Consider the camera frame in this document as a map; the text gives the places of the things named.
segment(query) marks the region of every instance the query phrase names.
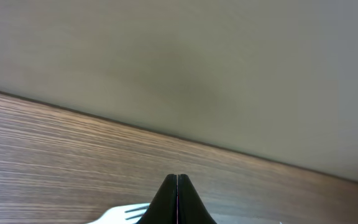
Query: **wooden table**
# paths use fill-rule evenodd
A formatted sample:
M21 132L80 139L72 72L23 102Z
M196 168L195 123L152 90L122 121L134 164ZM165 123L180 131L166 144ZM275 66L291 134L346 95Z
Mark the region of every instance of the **wooden table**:
M218 223L358 224L358 184L0 94L0 223L86 223L188 174Z

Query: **fork head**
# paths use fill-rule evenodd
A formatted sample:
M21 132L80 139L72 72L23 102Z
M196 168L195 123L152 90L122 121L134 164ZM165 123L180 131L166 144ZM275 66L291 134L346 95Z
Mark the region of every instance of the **fork head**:
M124 205L107 210L98 220L88 224L135 224L149 208L150 203Z

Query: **fork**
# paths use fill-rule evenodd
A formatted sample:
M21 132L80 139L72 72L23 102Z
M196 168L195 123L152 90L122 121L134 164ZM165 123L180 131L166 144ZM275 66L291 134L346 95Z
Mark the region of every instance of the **fork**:
M99 219L88 224L135 224L149 208L150 203L124 205L107 210Z

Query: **gray wall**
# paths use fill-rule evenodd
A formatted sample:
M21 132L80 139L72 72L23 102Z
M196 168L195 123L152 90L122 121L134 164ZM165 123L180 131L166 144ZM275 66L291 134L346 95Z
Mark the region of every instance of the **gray wall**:
M0 1L0 90L358 181L358 1Z

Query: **white plastic fork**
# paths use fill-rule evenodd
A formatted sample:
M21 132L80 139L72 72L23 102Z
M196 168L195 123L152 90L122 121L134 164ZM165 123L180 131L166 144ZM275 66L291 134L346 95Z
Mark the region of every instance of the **white plastic fork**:
M110 208L99 219L88 224L135 224L149 205L150 203L139 203Z

